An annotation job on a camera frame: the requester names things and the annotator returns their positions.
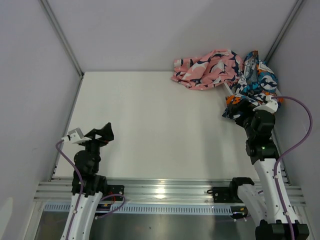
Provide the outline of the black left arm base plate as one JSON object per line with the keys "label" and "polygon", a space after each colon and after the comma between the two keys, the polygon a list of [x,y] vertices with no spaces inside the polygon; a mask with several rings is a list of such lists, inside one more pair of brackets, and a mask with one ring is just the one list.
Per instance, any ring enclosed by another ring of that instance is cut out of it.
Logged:
{"label": "black left arm base plate", "polygon": [[122,195],[125,192],[124,185],[109,185],[106,194],[102,196],[102,201],[117,202],[122,201]]}

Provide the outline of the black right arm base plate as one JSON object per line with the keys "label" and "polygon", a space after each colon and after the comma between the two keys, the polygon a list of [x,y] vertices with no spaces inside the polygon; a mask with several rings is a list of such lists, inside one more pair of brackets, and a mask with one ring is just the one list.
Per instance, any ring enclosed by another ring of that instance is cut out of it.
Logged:
{"label": "black right arm base plate", "polygon": [[212,197],[214,203],[242,203],[236,192],[230,187],[213,187]]}

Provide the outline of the pink shark print shorts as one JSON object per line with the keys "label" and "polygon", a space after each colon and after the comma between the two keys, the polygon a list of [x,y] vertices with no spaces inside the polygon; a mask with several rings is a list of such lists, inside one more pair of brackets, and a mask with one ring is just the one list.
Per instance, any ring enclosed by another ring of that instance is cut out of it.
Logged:
{"label": "pink shark print shorts", "polygon": [[244,61],[238,54],[216,49],[203,56],[175,60],[171,80],[189,90],[204,91],[223,84],[232,88],[243,70]]}

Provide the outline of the blue orange patterned shorts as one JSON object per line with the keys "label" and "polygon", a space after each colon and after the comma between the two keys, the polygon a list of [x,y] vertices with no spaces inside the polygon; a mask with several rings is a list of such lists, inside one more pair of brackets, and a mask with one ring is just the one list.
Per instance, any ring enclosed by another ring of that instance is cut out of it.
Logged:
{"label": "blue orange patterned shorts", "polygon": [[256,50],[251,51],[244,59],[244,68],[234,87],[234,94],[226,98],[222,116],[232,120],[243,117],[245,111],[251,112],[255,107],[266,104],[266,96],[276,96],[277,87],[275,73],[260,60]]}

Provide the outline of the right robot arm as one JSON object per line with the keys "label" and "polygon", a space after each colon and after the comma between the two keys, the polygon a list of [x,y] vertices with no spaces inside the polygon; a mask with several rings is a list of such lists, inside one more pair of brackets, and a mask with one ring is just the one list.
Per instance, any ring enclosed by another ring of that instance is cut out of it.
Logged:
{"label": "right robot arm", "polygon": [[298,219],[282,179],[279,153],[271,139],[274,125],[275,116],[265,110],[254,111],[242,124],[247,135],[246,152],[259,177],[263,196],[249,177],[234,177],[228,196],[245,204],[255,223],[257,240],[306,240],[309,227]]}

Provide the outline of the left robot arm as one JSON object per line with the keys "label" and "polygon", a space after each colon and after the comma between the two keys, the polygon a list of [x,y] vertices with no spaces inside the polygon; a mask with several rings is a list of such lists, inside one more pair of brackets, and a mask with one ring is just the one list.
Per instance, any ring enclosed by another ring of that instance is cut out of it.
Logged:
{"label": "left robot arm", "polygon": [[[62,137],[56,149],[73,168],[71,183],[71,205],[62,240],[88,240],[100,200],[108,196],[107,178],[98,175],[101,162],[100,148],[114,140],[112,124],[108,122],[100,129],[92,129],[83,134],[75,128]],[[61,144],[71,143],[84,147],[70,160],[60,149]]]}

